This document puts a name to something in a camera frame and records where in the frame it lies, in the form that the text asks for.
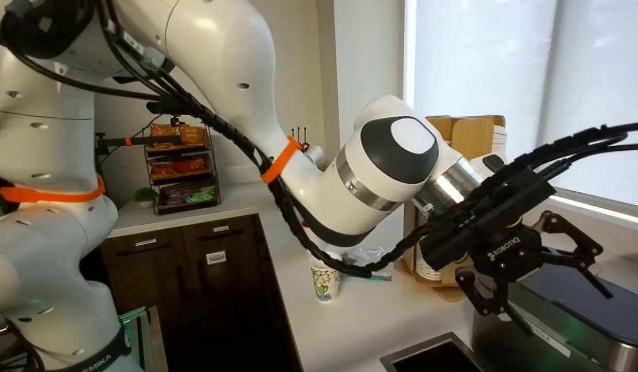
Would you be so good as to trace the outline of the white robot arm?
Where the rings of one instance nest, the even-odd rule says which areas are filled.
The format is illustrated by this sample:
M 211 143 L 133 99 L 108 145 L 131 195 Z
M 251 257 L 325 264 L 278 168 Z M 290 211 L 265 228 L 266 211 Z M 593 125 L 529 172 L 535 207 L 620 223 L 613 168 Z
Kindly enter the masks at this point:
M 279 125 L 273 40 L 251 0 L 0 0 L 0 195 L 15 207 L 0 217 L 0 316 L 23 372 L 140 372 L 110 291 L 78 270 L 117 220 L 88 109 L 121 77 L 169 119 L 150 145 L 232 139 L 325 264 L 464 160 L 387 94 L 318 168 Z

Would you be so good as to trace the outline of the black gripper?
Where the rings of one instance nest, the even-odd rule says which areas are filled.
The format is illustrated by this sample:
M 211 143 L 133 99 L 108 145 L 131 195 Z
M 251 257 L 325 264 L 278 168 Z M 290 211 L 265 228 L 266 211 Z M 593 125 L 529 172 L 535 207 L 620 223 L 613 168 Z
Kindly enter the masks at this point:
M 466 203 L 432 220 L 430 233 L 420 239 L 423 261 L 440 270 L 447 264 L 470 254 L 478 267 L 487 270 L 492 262 L 506 250 L 513 224 L 521 217 L 554 195 L 554 185 L 545 180 L 529 180 L 521 184 L 505 182 L 483 195 L 471 195 Z M 541 261 L 577 268 L 603 297 L 613 294 L 592 272 L 603 246 L 554 211 L 543 211 L 535 223 L 540 233 L 566 235 L 571 250 L 541 248 Z M 475 268 L 458 268 L 456 283 L 481 316 L 511 319 L 521 330 L 529 330 L 529 322 L 511 305 L 509 285 L 497 283 L 492 276 Z

